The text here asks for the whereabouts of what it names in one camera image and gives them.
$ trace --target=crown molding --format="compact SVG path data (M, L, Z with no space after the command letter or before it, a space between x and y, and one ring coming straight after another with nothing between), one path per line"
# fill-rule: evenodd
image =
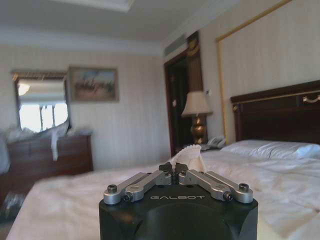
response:
M160 42L136 41L102 36L53 33L0 25L0 44L46 49L106 51L110 53L162 56Z
M240 0L209 0L162 41L162 48L164 49L183 34L187 37L190 36L238 2Z
M129 12L135 0L51 0L66 4L83 5L92 8L106 9L119 12Z

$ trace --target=telephone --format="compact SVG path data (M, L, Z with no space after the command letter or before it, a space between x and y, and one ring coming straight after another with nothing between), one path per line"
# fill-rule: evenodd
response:
M200 144L201 150L222 149L226 145L225 136L215 136L211 138L207 144Z

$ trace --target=door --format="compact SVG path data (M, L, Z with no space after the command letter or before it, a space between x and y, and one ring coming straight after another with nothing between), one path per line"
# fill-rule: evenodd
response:
M181 117L189 92L186 58L186 56L182 56L165 67L172 155L175 155L186 145L193 143L193 136L190 132L192 119L191 117Z

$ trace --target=wooden headboard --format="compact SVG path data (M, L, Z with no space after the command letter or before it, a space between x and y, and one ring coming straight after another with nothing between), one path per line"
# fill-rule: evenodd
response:
M320 80L231 97L236 140L320 144Z

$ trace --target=framed painting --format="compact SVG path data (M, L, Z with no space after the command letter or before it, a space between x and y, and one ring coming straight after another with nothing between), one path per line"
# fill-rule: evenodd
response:
M115 102L119 100L116 68L69 67L72 102Z

